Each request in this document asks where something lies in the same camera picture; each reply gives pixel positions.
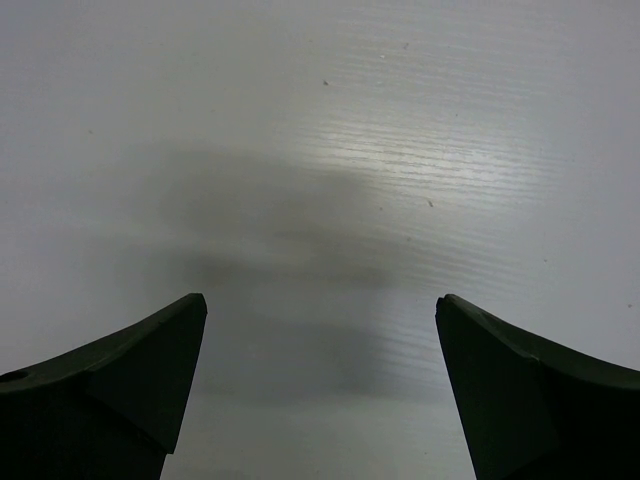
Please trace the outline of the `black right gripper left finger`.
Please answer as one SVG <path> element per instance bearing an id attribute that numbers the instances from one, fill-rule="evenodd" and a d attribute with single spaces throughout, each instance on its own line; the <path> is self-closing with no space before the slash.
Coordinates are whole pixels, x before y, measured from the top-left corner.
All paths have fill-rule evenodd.
<path id="1" fill-rule="evenodd" d="M 4 479 L 158 479 L 176 449 L 206 322 L 190 293 L 1 376 Z"/>

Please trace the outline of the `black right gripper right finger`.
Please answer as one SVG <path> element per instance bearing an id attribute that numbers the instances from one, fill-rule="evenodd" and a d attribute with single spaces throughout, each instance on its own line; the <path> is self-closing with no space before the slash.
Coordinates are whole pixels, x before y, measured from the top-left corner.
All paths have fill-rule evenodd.
<path id="1" fill-rule="evenodd" d="M 638 478 L 638 371 L 453 294 L 435 321 L 476 478 Z"/>

